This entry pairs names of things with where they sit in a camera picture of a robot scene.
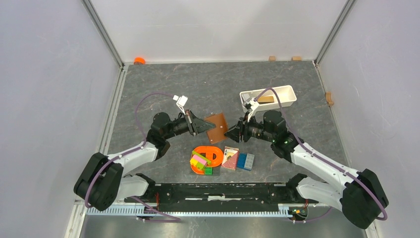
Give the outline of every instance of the blue block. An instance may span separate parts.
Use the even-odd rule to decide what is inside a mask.
[[[251,171],[252,164],[254,163],[254,155],[253,154],[239,154],[238,163],[236,164],[237,168]]]
[[[240,168],[240,169],[243,169],[245,167],[246,160],[247,160],[247,154],[240,153],[239,158],[238,158],[238,162],[236,163],[236,167]]]
[[[254,155],[253,154],[247,154],[244,169],[248,170],[248,171],[251,171],[253,163],[254,163]]]

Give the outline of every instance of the gray marble floor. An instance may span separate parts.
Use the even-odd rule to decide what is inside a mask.
[[[282,85],[292,85],[297,96],[297,101],[285,108],[285,112],[299,136],[321,153],[346,164],[321,82],[310,61],[131,65],[127,71],[109,153],[125,150],[142,141],[133,111],[139,100],[148,93],[185,95],[188,97],[185,109],[191,109],[201,118],[223,112],[230,127],[244,114],[239,92]],[[138,112],[146,133],[158,112],[166,112],[175,118],[178,108],[169,97],[151,96]],[[258,121],[262,115],[262,112],[257,113]],[[140,166],[133,173],[144,173],[156,182],[275,182],[287,181],[296,173],[317,179],[311,172],[276,157],[270,149],[270,143],[254,138],[241,144],[229,139],[215,144],[221,149],[232,146],[241,152],[255,154],[250,172],[222,168],[219,176],[196,176],[190,172],[191,151],[197,146],[209,145],[207,135],[203,133],[192,137],[185,133],[169,139],[169,142],[171,148],[164,157]]]

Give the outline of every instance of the white wall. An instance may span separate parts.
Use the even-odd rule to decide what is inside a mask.
[[[390,205],[381,238],[419,237],[420,2],[360,0],[320,64],[351,164]]]
[[[123,61],[318,54],[346,0],[92,0]]]
[[[117,73],[80,1],[0,2],[0,237],[63,237]]]

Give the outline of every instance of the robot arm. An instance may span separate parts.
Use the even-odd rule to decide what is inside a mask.
[[[182,104],[179,101],[183,98],[185,97],[177,98],[177,106],[181,110],[185,101]],[[165,155],[170,147],[167,139],[186,132],[195,136],[213,128],[215,128],[213,123],[196,117],[190,110],[182,111],[174,120],[171,120],[166,113],[158,113],[153,118],[146,143],[116,154],[103,155],[99,152],[94,154],[75,184],[74,192],[85,199],[88,187],[98,171],[109,163],[111,158],[116,158],[102,171],[92,186],[88,198],[89,203],[99,211],[103,211],[115,200],[141,196],[146,192],[149,183],[140,176],[124,176],[142,164],[155,161]]]
[[[388,199],[375,173],[368,169],[359,172],[342,165],[316,151],[300,138],[299,143],[287,130],[281,112],[267,111],[263,121],[257,123],[251,115],[258,107],[258,102],[248,100],[244,106],[248,112],[225,133],[225,136],[236,142],[247,142],[251,137],[269,141],[271,149],[278,157],[313,172],[325,181],[315,181],[303,174],[294,176],[286,186],[296,197],[332,206],[342,211],[350,222],[362,229],[366,229],[376,219],[381,209],[355,179],[360,180],[372,191],[384,208],[388,205]]]

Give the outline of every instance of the brown cardboard piece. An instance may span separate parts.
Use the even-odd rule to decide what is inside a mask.
[[[273,96],[261,96],[257,100],[258,103],[264,104],[264,103],[274,103],[274,97]]]
[[[227,132],[228,128],[223,113],[211,115],[210,117],[204,118],[204,120],[216,125],[215,128],[207,131],[207,137],[209,138],[210,144],[215,144],[227,139],[224,134]]]

